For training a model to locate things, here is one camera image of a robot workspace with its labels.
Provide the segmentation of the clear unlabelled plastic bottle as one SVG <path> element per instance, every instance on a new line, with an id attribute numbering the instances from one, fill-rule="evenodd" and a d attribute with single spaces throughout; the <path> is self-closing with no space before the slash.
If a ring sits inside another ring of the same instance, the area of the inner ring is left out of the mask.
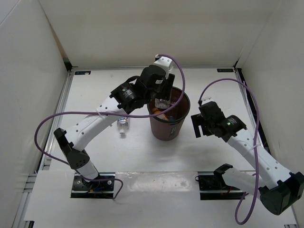
<path id="1" fill-rule="evenodd" d="M 155 96 L 155 107 L 159 109 L 168 109 L 171 107 L 171 92 L 159 93 Z"/>

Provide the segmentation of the orange juice bottle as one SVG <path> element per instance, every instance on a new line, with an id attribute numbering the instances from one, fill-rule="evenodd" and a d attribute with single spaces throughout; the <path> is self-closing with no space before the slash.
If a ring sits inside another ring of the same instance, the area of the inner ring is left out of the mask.
<path id="1" fill-rule="evenodd" d="M 161 114 L 161 112 L 162 112 L 162 111 L 161 111 L 160 109 L 158 109 L 157 107 L 154 107 L 154 108 L 152 109 L 152 113 L 153 113 L 153 114 L 158 114 L 158 115 L 156 116 L 157 118 L 162 119 L 162 120 L 165 120 L 165 121 L 169 121 L 167 115 L 166 115 L 166 114 Z"/>

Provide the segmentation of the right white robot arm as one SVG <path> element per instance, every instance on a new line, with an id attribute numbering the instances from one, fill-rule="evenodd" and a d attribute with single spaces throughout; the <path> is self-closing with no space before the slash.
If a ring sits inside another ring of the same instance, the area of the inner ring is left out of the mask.
<path id="1" fill-rule="evenodd" d="M 199 114 L 191 116 L 195 136 L 216 136 L 238 151 L 255 169 L 252 176 L 223 164 L 214 170 L 214 186 L 224 190 L 236 187 L 256 197 L 272 214 L 280 215 L 298 201 L 304 191 L 304 176 L 292 173 L 254 143 L 247 126 L 235 115 L 226 117 L 211 98 L 199 102 Z"/>

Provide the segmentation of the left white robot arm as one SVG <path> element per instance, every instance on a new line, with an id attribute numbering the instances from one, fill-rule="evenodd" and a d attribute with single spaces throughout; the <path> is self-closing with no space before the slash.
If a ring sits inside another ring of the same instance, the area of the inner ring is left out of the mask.
<path id="1" fill-rule="evenodd" d="M 71 169 L 82 175 L 84 185 L 95 190 L 100 178 L 96 167 L 85 151 L 85 147 L 103 130 L 125 114 L 142 108 L 156 96 L 165 98 L 172 87 L 174 77 L 172 64 L 154 63 L 144 68 L 140 76 L 132 76 L 115 88 L 97 108 L 67 130 L 57 128 L 54 136 Z"/>

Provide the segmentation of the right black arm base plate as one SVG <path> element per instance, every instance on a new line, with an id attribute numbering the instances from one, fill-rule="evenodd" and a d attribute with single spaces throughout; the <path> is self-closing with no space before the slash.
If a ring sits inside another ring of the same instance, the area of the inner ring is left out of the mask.
<path id="1" fill-rule="evenodd" d="M 243 191 L 231 186 L 220 187 L 215 175 L 200 173 L 195 177 L 199 184 L 200 200 L 238 200 Z"/>

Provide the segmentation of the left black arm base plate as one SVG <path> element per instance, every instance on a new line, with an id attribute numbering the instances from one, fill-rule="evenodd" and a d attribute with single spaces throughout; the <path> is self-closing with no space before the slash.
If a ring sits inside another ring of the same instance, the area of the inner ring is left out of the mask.
<path id="1" fill-rule="evenodd" d="M 79 174 L 74 174 L 70 198 L 74 199 L 110 199 L 114 197 L 115 173 L 99 173 L 100 179 L 106 181 L 85 184 Z"/>

